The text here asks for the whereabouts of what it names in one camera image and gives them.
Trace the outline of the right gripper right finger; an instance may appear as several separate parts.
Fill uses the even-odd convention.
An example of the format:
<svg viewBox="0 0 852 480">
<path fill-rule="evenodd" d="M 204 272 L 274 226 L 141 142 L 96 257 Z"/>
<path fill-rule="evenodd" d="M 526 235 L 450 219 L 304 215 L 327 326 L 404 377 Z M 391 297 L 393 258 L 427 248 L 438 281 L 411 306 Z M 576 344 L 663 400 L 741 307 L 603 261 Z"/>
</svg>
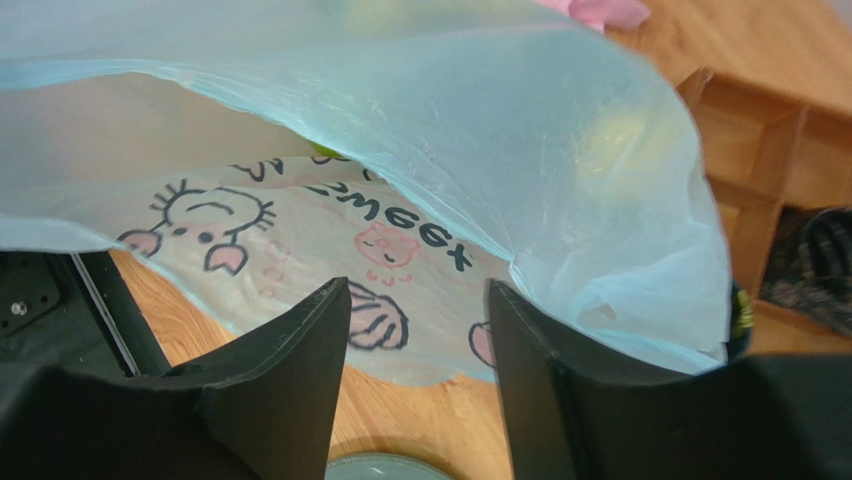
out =
<svg viewBox="0 0 852 480">
<path fill-rule="evenodd" d="M 613 350 L 491 281 L 518 479 L 847 479 L 851 359 L 748 356 L 689 376 Z"/>
</svg>

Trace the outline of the light blue plastic bag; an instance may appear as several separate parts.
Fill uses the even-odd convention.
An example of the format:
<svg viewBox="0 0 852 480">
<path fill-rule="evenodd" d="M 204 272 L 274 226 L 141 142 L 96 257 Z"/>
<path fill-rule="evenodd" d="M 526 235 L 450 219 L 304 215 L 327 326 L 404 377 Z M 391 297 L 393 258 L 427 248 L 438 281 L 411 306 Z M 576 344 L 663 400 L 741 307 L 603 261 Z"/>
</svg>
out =
<svg viewBox="0 0 852 480">
<path fill-rule="evenodd" d="M 351 283 L 348 361 L 491 379 L 503 279 L 616 351 L 728 356 L 700 140 L 530 1 L 5 1 L 1 245 L 123 249 L 236 334 Z"/>
</svg>

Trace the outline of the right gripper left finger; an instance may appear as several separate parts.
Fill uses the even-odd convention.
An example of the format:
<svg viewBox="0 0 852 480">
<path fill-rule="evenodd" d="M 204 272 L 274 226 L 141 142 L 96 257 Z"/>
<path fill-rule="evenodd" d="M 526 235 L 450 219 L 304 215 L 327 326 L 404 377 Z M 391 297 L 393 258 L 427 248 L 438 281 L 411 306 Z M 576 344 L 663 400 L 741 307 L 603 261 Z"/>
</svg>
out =
<svg viewBox="0 0 852 480">
<path fill-rule="evenodd" d="M 350 322 L 345 278 L 159 377 L 1 366 L 5 479 L 320 479 Z"/>
</svg>

